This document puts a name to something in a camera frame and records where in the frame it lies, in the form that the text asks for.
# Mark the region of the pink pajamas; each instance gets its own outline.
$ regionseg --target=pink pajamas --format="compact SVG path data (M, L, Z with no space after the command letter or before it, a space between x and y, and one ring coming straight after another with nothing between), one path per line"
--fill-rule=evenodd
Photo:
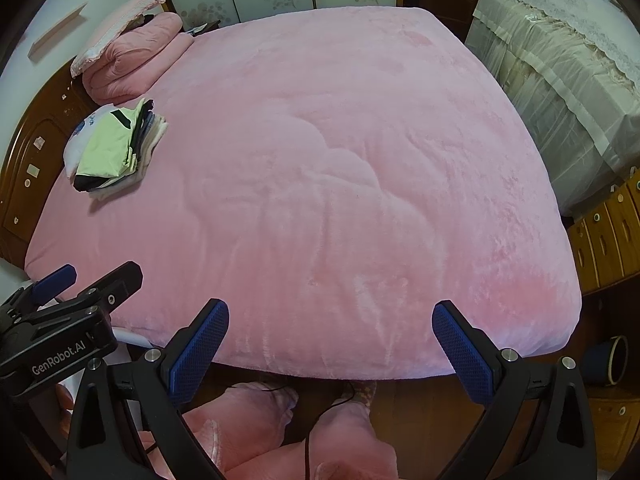
M285 388L261 391L260 383L237 384L217 399L184 415L200 445L227 480L302 480L303 442L280 447L297 395ZM145 447L153 442L142 433ZM379 441L359 402L322 415L310 436L314 480L396 480L396 453ZM158 474L172 478L158 449L149 455Z

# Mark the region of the pink fleece blanket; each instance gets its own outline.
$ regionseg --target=pink fleece blanket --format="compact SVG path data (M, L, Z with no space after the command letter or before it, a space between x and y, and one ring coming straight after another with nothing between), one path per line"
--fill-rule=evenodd
M451 371L450 299L499 348L562 347L580 290L545 167L482 64L420 9L281 14L196 38L147 93L168 129L138 187L64 175L26 258L69 298L126 260L113 324L164 344L209 298L216 361L325 378Z
M193 43L180 33L182 20L162 12L149 23L121 35L82 73L82 84L99 105L122 104L148 91Z

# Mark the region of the drawer handle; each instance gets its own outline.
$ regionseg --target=drawer handle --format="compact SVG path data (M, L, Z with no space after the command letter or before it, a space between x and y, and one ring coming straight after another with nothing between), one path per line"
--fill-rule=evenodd
M625 231L625 238L627 242L631 242L631 229L629 229L629 224L626 223L626 218L622 219L622 227Z

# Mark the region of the metal bolt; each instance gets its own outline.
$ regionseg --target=metal bolt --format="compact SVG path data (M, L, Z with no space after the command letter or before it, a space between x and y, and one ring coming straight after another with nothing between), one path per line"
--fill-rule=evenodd
M147 350L145 352L145 360L153 363L155 361L158 361L161 355L161 351L159 351L157 348L152 348L151 350Z
M517 361L518 357L520 357L513 348L505 348L504 350L502 350L502 352L500 352L500 354L505 361L508 361L510 363Z
M102 362L102 359L98 359L97 357L94 357L92 359L89 359L89 362L87 363L86 367L89 368L89 370L97 370L101 362Z
M562 366L564 366L568 370L573 370L575 368L575 361L570 357L563 357Z

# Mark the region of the white lace cover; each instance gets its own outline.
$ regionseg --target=white lace cover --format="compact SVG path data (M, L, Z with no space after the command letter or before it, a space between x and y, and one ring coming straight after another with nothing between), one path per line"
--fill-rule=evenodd
M640 88L640 33L607 0L519 0L562 20L602 50Z

